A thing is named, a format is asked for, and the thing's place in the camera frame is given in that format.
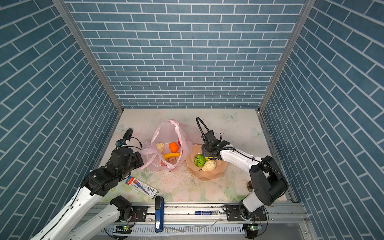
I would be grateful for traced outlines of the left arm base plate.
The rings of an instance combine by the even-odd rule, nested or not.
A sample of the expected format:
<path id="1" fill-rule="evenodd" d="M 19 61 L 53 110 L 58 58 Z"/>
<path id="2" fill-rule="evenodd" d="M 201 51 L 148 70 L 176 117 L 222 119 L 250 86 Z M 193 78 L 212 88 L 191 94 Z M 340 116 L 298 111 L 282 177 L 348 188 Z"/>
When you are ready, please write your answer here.
<path id="1" fill-rule="evenodd" d="M 132 214 L 129 223 L 143 223 L 146 221 L 148 206 L 132 206 Z"/>

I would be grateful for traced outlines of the green fake fruit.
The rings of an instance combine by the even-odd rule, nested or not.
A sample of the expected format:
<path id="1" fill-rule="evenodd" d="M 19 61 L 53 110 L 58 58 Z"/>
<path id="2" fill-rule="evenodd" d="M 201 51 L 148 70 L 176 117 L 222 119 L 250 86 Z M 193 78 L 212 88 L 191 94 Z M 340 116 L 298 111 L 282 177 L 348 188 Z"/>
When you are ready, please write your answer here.
<path id="1" fill-rule="evenodd" d="M 206 161 L 207 159 L 203 157 L 201 154 L 196 155 L 194 158 L 195 166 L 198 168 L 202 168 L 205 165 Z"/>

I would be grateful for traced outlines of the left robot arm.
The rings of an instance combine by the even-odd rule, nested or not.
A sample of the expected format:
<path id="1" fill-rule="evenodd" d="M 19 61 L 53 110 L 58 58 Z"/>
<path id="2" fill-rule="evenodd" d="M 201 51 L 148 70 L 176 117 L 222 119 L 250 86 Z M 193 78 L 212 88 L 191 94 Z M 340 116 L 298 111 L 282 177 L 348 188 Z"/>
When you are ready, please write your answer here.
<path id="1" fill-rule="evenodd" d="M 77 226 L 83 216 L 133 170 L 144 165 L 139 152 L 129 147 L 112 151 L 105 166 L 91 171 L 60 212 L 33 238 L 35 240 L 90 240 L 110 224 L 127 222 L 134 217 L 132 204 L 117 196 L 96 216 Z"/>

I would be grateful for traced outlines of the pink plastic bag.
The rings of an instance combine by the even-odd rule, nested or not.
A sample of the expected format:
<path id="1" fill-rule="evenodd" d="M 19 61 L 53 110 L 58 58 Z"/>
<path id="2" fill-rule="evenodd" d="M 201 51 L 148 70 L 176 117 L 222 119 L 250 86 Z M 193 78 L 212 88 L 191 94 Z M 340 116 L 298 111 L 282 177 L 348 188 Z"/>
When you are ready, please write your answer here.
<path id="1" fill-rule="evenodd" d="M 140 151 L 144 162 L 140 169 L 172 172 L 182 165 L 192 152 L 192 147 L 193 143 L 177 121 L 163 122 Z"/>

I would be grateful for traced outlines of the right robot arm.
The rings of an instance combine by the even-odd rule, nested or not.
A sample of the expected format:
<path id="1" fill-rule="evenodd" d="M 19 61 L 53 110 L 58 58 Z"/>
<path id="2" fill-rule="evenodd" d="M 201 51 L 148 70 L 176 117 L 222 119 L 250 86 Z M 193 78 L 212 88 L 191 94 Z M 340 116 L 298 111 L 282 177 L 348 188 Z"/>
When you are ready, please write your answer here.
<path id="1" fill-rule="evenodd" d="M 263 206 L 270 206 L 285 194 L 289 184 L 277 162 L 271 156 L 252 156 L 238 150 L 227 141 L 219 140 L 213 131 L 202 134 L 204 157 L 216 158 L 231 163 L 250 174 L 253 190 L 239 203 L 244 218 Z"/>

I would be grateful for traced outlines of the cream fake pear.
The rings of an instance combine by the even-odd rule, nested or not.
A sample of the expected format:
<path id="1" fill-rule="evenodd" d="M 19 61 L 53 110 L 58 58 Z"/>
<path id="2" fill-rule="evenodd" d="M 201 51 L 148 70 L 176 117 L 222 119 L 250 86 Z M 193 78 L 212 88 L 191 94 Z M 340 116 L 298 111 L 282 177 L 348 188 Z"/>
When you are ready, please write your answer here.
<path id="1" fill-rule="evenodd" d="M 215 160 L 206 161 L 205 165 L 201 168 L 201 171 L 212 172 L 216 169 L 217 163 Z"/>

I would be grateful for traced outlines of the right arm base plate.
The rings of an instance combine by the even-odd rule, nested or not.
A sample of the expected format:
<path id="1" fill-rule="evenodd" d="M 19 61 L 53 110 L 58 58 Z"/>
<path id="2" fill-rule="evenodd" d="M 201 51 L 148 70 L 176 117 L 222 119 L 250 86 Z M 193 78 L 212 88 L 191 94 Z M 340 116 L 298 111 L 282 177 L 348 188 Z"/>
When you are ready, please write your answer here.
<path id="1" fill-rule="evenodd" d="M 222 210 L 227 217 L 228 222 L 239 221 L 266 221 L 267 212 L 263 207 L 256 209 L 253 212 L 249 212 L 244 206 L 239 205 L 223 205 Z"/>

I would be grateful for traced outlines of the peach scalloped bowl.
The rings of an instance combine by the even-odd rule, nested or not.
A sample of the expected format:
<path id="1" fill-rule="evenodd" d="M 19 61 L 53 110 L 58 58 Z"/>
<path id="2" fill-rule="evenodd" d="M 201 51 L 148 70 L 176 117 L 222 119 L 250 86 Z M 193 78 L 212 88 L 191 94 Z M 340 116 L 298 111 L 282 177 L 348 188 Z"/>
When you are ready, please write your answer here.
<path id="1" fill-rule="evenodd" d="M 188 172 L 204 182 L 221 178 L 228 166 L 227 162 L 203 157 L 201 145 L 193 145 L 191 154 L 186 158 L 186 164 Z"/>

